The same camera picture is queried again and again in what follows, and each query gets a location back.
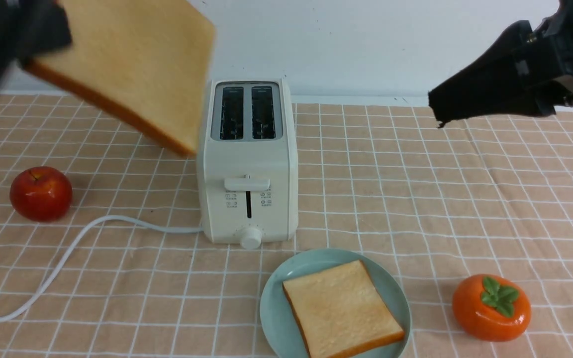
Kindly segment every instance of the red apple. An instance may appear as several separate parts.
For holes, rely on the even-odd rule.
[[[10,185],[10,203],[28,220],[58,220],[70,209],[72,185],[68,177],[55,168],[30,168],[14,178]]]

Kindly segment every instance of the toaster knob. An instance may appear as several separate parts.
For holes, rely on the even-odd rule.
[[[240,233],[240,246],[246,250],[254,250],[260,247],[262,231],[257,227],[247,227]]]

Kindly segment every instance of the toaster control button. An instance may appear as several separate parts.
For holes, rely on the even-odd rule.
[[[260,247],[262,231],[256,227],[247,227],[240,233],[240,246],[246,250],[254,250]]]
[[[227,178],[225,189],[232,192],[264,192],[269,189],[269,179]]]

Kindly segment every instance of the toaster lever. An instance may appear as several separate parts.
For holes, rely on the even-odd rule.
[[[234,192],[264,192],[269,190],[269,179],[245,178],[225,179],[225,189]]]

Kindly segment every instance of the toaster slot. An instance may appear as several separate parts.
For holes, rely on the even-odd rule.
[[[254,86],[251,91],[253,139],[272,140],[276,137],[276,119],[273,108],[273,88]]]
[[[241,140],[245,122],[245,89],[242,87],[225,87],[222,89],[222,106],[220,118],[220,139]]]

